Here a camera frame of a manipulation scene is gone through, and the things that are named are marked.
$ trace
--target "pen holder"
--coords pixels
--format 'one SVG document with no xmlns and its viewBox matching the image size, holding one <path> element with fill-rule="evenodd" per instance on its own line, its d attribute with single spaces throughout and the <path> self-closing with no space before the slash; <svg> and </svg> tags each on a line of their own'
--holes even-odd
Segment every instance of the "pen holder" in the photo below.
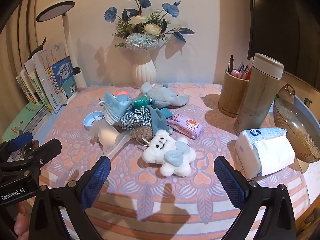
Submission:
<svg viewBox="0 0 320 240">
<path fill-rule="evenodd" d="M 231 76 L 228 70 L 224 73 L 223 86 L 219 98 L 219 110 L 230 117 L 237 117 L 249 80 Z"/>
</svg>

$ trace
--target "plaid fabric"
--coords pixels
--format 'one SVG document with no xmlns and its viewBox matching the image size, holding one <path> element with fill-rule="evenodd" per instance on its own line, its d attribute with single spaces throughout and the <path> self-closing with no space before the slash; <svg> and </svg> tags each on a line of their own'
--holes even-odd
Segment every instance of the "plaid fabric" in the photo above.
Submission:
<svg viewBox="0 0 320 240">
<path fill-rule="evenodd" d="M 124 128 L 133 128 L 138 126 L 151 126 L 151 115 L 149 109 L 142 106 L 133 113 L 125 113 L 121 118 L 121 124 Z"/>
</svg>

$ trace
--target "glass bowl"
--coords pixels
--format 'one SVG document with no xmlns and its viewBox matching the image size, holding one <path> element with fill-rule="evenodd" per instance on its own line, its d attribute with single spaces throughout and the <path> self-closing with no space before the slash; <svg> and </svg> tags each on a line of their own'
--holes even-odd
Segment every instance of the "glass bowl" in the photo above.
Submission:
<svg viewBox="0 0 320 240">
<path fill-rule="evenodd" d="M 293 104 L 275 99 L 273 119 L 276 127 L 287 130 L 296 157 L 307 163 L 320 160 L 320 136 L 311 121 Z"/>
</svg>

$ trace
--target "pink tablecloth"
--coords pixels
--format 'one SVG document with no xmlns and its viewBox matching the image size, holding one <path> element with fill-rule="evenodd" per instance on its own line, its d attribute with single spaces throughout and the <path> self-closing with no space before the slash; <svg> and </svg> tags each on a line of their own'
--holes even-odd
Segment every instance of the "pink tablecloth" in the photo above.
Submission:
<svg viewBox="0 0 320 240">
<path fill-rule="evenodd" d="M 186 178 L 164 178 L 158 165 L 141 159 L 143 146 L 130 141 L 112 159 L 112 171 L 105 182 L 99 201 L 86 212 L 104 239 L 196 239 L 221 238 L 239 210 L 234 209 L 215 176 L 213 161 L 223 155 L 238 170 L 243 171 L 234 144 L 234 118 L 222 114 L 217 107 L 220 85 L 177 83 L 170 84 L 178 94 L 189 95 L 189 103 L 172 109 L 204 125 L 196 140 L 190 139 L 197 159 L 191 164 L 192 174 Z M 94 110 L 98 98 L 106 91 L 115 94 L 127 90 L 135 97 L 140 91 L 133 88 L 98 87 L 80 92 L 68 104 L 53 126 L 46 141 L 57 138 L 62 152 L 46 167 L 41 182 L 61 187 L 69 180 L 77 180 L 102 155 L 98 144 L 90 143 L 89 132 L 83 127 L 84 117 Z M 274 126 L 270 116 L 265 127 Z M 303 175 L 294 165 L 267 177 L 258 177 L 261 186 L 287 185 L 298 217 L 309 206 Z M 263 215 L 260 210 L 249 239 Z"/>
</svg>

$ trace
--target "screw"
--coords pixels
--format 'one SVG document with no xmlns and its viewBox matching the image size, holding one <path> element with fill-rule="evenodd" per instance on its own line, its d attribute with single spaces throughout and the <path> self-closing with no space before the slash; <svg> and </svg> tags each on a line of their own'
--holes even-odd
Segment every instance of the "screw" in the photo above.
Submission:
<svg viewBox="0 0 320 240">
<path fill-rule="evenodd" d="M 251 187 L 257 187 L 258 186 L 258 183 L 255 180 L 250 180 L 249 184 L 250 184 Z"/>
<path fill-rule="evenodd" d="M 280 185 L 279 185 L 279 188 L 282 189 L 282 190 L 285 190 L 285 185 L 280 184 Z"/>
<path fill-rule="evenodd" d="M 74 187 L 76 184 L 77 184 L 77 182 L 72 180 L 72 181 L 68 182 L 68 187 Z"/>
<path fill-rule="evenodd" d="M 46 185 L 42 185 L 42 186 L 39 188 L 40 191 L 45 191 L 46 189 L 47 189 L 47 186 L 46 186 Z"/>
</svg>

